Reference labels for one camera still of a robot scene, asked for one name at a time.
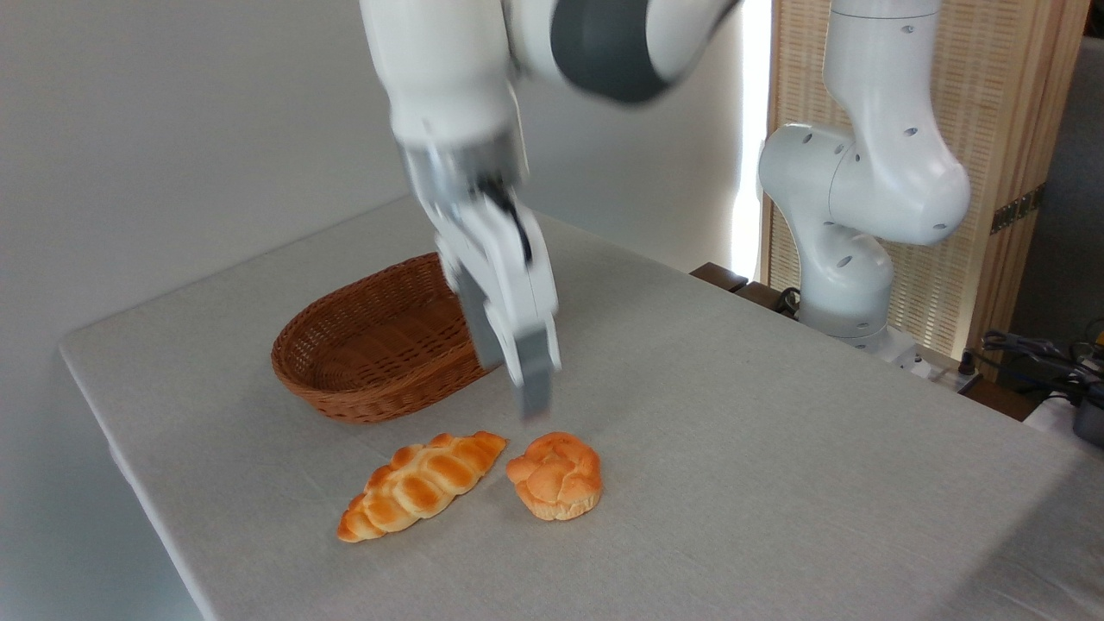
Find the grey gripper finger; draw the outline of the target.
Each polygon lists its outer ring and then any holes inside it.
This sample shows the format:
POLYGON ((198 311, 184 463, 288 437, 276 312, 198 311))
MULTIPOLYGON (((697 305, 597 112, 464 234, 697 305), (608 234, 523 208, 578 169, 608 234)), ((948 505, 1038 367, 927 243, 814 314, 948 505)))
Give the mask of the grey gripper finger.
POLYGON ((533 422, 549 413, 553 377, 561 368, 555 326, 509 336, 505 341, 513 394, 521 420, 533 422))
POLYGON ((473 338, 474 352, 486 370, 493 370, 505 362, 505 354, 499 339, 493 333, 492 323, 486 314, 486 294, 480 284, 473 278, 465 267, 458 267, 456 273, 456 295, 461 303, 467 329, 473 338))

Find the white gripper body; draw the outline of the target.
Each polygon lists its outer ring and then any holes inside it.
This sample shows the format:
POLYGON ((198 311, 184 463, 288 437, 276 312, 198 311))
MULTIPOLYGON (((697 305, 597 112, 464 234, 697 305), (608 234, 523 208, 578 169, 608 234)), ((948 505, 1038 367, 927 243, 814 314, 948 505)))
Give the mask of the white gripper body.
POLYGON ((458 267, 470 272, 488 298, 486 314, 501 347, 509 336, 555 326, 558 294, 546 243, 537 217, 514 192, 433 200, 427 215, 437 228, 449 285, 456 291, 458 267))

